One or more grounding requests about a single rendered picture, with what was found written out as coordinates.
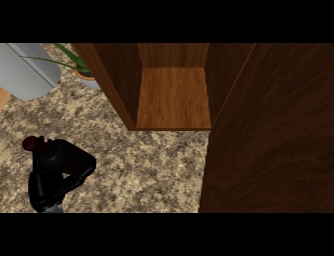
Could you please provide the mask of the dark brown cabinet door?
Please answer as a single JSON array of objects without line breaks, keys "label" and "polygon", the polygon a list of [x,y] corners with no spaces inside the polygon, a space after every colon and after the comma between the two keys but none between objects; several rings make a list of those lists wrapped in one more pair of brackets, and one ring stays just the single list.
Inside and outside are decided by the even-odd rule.
[{"label": "dark brown cabinet door", "polygon": [[209,137],[200,211],[334,212],[334,43],[253,46]]}]

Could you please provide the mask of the brown wooden cabinet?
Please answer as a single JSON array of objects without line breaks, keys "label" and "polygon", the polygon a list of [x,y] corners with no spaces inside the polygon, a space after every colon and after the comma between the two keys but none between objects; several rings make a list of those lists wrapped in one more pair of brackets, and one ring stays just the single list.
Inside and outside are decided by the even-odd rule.
[{"label": "brown wooden cabinet", "polygon": [[251,43],[77,43],[122,121],[132,131],[209,131]]}]

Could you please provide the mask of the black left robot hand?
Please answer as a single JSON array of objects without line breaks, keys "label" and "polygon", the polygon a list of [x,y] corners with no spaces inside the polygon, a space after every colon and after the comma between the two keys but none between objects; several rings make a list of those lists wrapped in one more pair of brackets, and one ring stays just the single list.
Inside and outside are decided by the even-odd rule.
[{"label": "black left robot hand", "polygon": [[46,212],[62,204],[65,194],[83,183],[96,167],[86,169],[64,177],[61,172],[36,165],[29,178],[29,198],[37,213]]}]

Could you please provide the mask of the green potted plant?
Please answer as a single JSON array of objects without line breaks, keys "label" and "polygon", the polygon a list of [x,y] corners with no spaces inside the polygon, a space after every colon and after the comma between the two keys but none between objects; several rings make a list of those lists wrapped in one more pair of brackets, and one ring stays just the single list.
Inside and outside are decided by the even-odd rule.
[{"label": "green potted plant", "polygon": [[96,82],[96,79],[94,77],[92,71],[83,61],[83,58],[77,54],[76,48],[67,48],[61,43],[55,43],[57,48],[62,51],[68,59],[73,61],[73,64],[65,64],[60,61],[55,61],[52,59],[40,58],[40,57],[31,57],[26,56],[26,59],[40,60],[46,61],[49,63],[62,65],[64,67],[70,68],[74,71],[74,74],[79,77],[79,80],[82,81],[83,85],[96,91],[101,90],[101,86]]}]

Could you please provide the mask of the dark wine bottle red cap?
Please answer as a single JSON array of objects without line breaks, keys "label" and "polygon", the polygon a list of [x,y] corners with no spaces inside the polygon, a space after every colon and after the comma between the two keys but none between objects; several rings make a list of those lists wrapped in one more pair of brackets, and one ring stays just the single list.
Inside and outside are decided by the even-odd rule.
[{"label": "dark wine bottle red cap", "polygon": [[40,165],[51,171],[73,175],[96,166],[96,158],[64,139],[29,136],[23,148],[36,154]]}]

